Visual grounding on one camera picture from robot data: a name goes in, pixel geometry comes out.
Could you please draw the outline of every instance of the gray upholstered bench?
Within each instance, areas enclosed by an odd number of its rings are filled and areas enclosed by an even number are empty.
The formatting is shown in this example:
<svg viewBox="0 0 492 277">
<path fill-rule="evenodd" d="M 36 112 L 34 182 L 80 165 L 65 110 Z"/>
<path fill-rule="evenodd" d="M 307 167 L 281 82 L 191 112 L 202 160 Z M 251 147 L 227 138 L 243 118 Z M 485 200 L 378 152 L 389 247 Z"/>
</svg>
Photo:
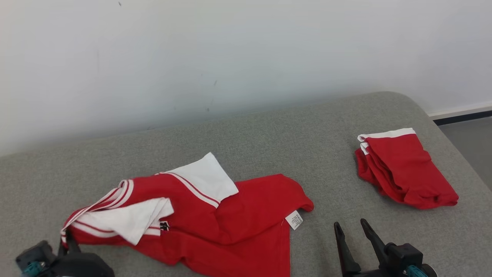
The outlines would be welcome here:
<svg viewBox="0 0 492 277">
<path fill-rule="evenodd" d="M 455 207 L 417 210 L 381 197 L 357 177 L 358 134 L 412 127 L 460 196 Z M 123 178 L 150 175 L 212 152 L 233 180 L 276 173 L 295 179 L 314 201 L 291 231 L 292 276 L 339 276 L 333 223 L 340 222 L 363 268 L 378 265 L 359 223 L 384 242 L 409 242 L 440 277 L 491 276 L 492 192 L 427 115 L 390 92 L 249 114 L 201 124 L 96 139 L 0 158 L 0 268 L 16 276 L 21 250 L 58 245 L 63 221 Z M 127 247 L 84 246 L 118 277 L 197 276 Z"/>
</svg>

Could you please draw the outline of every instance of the care label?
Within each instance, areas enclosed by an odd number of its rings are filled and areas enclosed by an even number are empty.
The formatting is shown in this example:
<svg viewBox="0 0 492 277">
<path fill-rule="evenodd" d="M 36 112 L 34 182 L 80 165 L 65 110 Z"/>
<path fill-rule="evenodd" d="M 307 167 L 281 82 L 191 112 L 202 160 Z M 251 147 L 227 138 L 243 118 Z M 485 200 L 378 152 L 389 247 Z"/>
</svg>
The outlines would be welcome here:
<svg viewBox="0 0 492 277">
<path fill-rule="evenodd" d="M 285 220 L 289 222 L 290 227 L 292 227 L 292 229 L 294 230 L 296 230 L 297 227 L 299 227 L 299 225 L 303 222 L 303 218 L 296 210 L 288 215 Z"/>
</svg>

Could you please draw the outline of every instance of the black plastic claw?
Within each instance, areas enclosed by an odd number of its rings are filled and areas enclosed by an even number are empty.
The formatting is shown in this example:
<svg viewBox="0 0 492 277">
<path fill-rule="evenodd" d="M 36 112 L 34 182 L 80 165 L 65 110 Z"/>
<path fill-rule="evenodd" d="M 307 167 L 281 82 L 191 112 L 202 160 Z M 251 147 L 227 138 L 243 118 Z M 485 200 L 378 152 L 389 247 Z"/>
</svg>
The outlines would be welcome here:
<svg viewBox="0 0 492 277">
<path fill-rule="evenodd" d="M 68 252 L 80 253 L 81 252 L 80 247 L 79 247 L 78 243 L 75 241 L 75 239 L 73 238 L 72 234 L 68 230 L 66 230 L 65 234 L 66 234 L 66 244 L 68 245 Z"/>
<path fill-rule="evenodd" d="M 334 229 L 335 237 L 337 239 L 338 256 L 340 258 L 342 275 L 345 276 L 359 273 L 361 271 L 361 266 L 354 261 L 354 258 L 348 249 L 347 243 L 345 242 L 345 234 L 343 233 L 343 230 L 338 222 L 335 222 Z"/>
<path fill-rule="evenodd" d="M 370 240 L 372 248 L 374 248 L 374 252 L 376 253 L 377 259 L 379 261 L 379 267 L 381 268 L 381 266 L 384 266 L 387 261 L 387 255 L 384 253 L 384 243 L 369 225 L 367 220 L 362 218 L 361 225 L 366 238 Z"/>
</svg>

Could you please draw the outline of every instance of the baseboard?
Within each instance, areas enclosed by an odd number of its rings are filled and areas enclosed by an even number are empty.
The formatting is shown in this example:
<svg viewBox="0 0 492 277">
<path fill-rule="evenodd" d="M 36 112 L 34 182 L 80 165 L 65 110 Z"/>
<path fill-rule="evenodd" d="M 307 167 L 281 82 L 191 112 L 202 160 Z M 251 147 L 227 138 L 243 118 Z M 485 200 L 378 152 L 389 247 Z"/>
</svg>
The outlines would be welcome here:
<svg viewBox="0 0 492 277">
<path fill-rule="evenodd" d="M 492 110 L 436 119 L 436 120 L 434 120 L 434 123 L 437 126 L 440 126 L 440 125 L 457 123 L 457 122 L 468 121 L 468 120 L 479 119 L 479 118 L 485 118 L 485 117 L 492 117 Z"/>
<path fill-rule="evenodd" d="M 450 118 L 450 117 L 462 116 L 467 114 L 474 114 L 484 111 L 492 111 L 492 102 L 487 102 L 479 105 L 463 106 L 463 107 L 459 107 L 451 110 L 439 111 L 439 112 L 431 112 L 428 113 L 427 115 L 430 117 L 431 120 L 437 120 L 437 119 Z"/>
</svg>

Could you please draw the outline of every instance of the white wall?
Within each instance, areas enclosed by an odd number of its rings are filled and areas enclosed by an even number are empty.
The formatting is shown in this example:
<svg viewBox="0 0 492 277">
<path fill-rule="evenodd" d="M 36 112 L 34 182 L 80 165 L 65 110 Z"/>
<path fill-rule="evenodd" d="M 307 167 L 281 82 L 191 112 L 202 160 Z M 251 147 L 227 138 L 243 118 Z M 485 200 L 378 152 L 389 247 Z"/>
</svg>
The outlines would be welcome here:
<svg viewBox="0 0 492 277">
<path fill-rule="evenodd" d="M 0 155 L 321 94 L 492 105 L 491 1 L 120 3 L 0 3 Z"/>
</svg>

